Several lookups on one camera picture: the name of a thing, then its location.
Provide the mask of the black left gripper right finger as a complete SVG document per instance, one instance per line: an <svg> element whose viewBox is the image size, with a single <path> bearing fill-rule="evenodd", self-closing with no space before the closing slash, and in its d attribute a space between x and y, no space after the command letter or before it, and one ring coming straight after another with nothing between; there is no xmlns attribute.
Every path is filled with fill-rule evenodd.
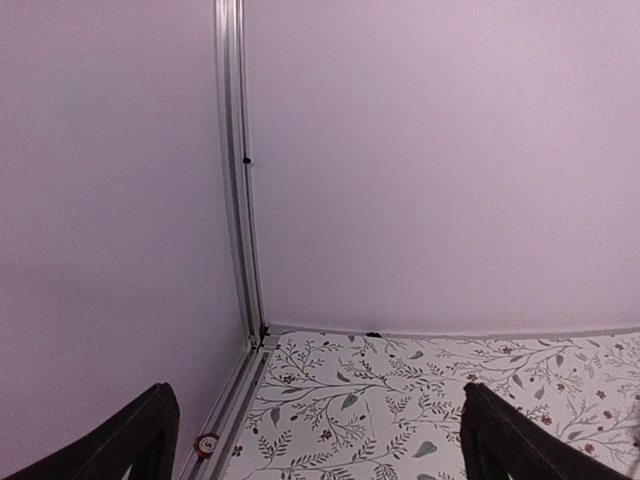
<svg viewBox="0 0 640 480"><path fill-rule="evenodd" d="M462 454L471 480L619 480L626 476L545 432L486 385L464 386Z"/></svg>

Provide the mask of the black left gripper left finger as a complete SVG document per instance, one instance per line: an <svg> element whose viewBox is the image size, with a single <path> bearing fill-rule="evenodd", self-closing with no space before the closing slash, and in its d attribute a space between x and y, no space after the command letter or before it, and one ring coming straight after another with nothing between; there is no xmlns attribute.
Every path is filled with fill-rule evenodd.
<svg viewBox="0 0 640 480"><path fill-rule="evenodd" d="M156 383L96 429L10 476L20 479L170 479L180 409Z"/></svg>

